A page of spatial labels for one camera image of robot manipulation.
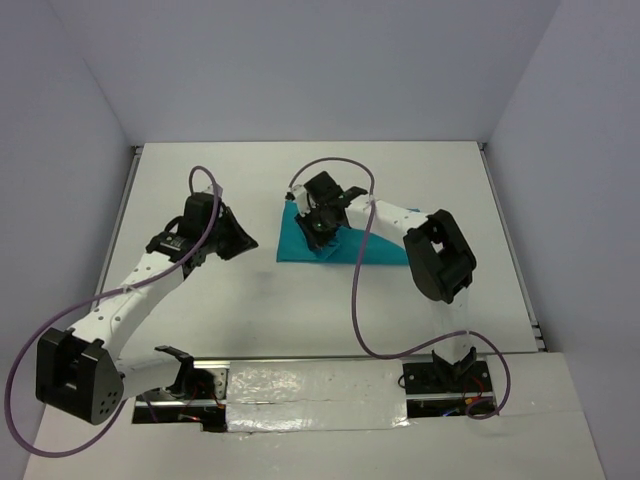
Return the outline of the teal t shirt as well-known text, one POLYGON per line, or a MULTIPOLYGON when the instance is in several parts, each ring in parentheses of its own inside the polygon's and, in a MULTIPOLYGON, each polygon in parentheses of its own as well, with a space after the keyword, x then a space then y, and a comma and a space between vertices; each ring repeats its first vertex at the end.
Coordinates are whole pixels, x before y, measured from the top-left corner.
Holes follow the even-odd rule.
POLYGON ((409 229, 421 226, 428 217, 427 213, 420 210, 398 207, 365 196, 353 200, 346 213, 349 225, 339 228, 328 245, 312 250, 295 221, 297 205, 287 200, 282 214, 276 260, 354 265, 369 215, 374 213, 363 262, 368 265, 406 266, 408 259, 403 238, 409 229))

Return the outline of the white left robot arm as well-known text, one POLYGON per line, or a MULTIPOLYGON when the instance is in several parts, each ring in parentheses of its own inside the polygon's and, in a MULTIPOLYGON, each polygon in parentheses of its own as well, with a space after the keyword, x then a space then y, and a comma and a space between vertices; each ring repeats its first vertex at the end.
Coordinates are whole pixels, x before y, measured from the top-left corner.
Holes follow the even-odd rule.
POLYGON ((39 401, 92 425, 117 405, 155 389, 184 398, 196 385, 192 355, 169 345, 125 360, 121 353, 154 308, 215 255, 230 260, 257 247, 232 210, 208 188, 191 194, 182 215, 155 235, 116 295, 65 330, 47 329, 37 343, 39 401))

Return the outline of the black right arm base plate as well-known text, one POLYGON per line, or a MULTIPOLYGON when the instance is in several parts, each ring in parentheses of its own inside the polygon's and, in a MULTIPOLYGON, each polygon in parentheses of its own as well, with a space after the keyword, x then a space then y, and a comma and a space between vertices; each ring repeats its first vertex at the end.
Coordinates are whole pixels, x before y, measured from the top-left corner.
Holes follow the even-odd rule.
POLYGON ((402 365, 398 384, 409 395, 484 394, 493 391, 485 361, 450 366, 441 360, 408 362, 402 365))

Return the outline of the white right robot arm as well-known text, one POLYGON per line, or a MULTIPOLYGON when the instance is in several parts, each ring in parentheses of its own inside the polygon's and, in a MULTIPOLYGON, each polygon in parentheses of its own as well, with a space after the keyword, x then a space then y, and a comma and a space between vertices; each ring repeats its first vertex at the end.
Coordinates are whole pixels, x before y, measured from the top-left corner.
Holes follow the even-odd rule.
POLYGON ((303 185, 291 185, 286 199, 295 205, 295 222, 313 252, 329 246, 341 231, 363 233, 350 298, 352 326, 361 348, 377 359, 399 359, 430 347, 437 384, 447 391, 461 388, 477 358, 467 321, 468 289, 477 260, 453 215, 442 209, 425 214, 402 208, 357 186, 345 190, 326 171, 303 185), (434 310, 435 339, 396 354, 376 353, 366 344, 358 322, 357 294, 372 235, 405 252, 414 285, 434 310))

